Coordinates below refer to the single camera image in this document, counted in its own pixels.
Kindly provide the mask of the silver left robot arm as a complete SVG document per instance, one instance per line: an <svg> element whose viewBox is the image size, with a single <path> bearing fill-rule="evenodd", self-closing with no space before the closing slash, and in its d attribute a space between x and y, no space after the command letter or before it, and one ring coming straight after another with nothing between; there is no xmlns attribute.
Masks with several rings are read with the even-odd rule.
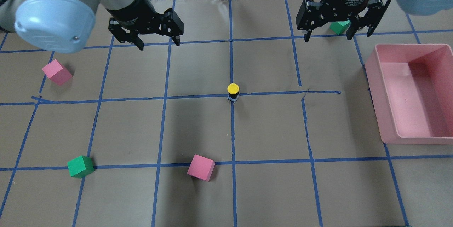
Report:
<svg viewBox="0 0 453 227"><path fill-rule="evenodd" d="M108 30L120 43L143 50L139 35L158 34L180 45L183 21L172 8L157 13L150 0L1 0L1 31L40 49L76 53L86 46L99 5L110 13Z"/></svg>

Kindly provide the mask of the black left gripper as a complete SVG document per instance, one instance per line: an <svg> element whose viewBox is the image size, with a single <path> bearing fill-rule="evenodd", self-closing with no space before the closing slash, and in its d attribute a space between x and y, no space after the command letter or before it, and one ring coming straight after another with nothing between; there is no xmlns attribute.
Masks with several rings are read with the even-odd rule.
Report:
<svg viewBox="0 0 453 227"><path fill-rule="evenodd" d="M176 46L180 46L184 23L173 8L159 14L150 0L134 0L125 8L108 12L112 16L108 30L120 43L128 42L143 51L144 43L138 35L155 33L170 37Z"/></svg>

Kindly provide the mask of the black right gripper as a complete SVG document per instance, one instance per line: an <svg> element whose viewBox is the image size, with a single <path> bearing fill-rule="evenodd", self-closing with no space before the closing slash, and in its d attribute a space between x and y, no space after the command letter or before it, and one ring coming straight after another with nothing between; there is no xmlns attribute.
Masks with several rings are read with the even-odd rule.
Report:
<svg viewBox="0 0 453 227"><path fill-rule="evenodd" d="M304 41L309 42L313 30L330 21L351 22L346 31L347 40L352 40L359 29L368 27L367 37L374 32L392 0L303 0L296 15L296 27L304 31ZM363 17L359 13L367 8Z"/></svg>

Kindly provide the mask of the pink cube near arm base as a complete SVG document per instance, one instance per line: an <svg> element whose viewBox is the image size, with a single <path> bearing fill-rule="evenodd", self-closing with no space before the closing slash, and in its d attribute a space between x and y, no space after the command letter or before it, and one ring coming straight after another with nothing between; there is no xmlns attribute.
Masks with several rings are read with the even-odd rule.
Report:
<svg viewBox="0 0 453 227"><path fill-rule="evenodd" d="M215 164L214 160L195 154L190 163L187 174L191 177L196 177L203 181L209 182Z"/></svg>

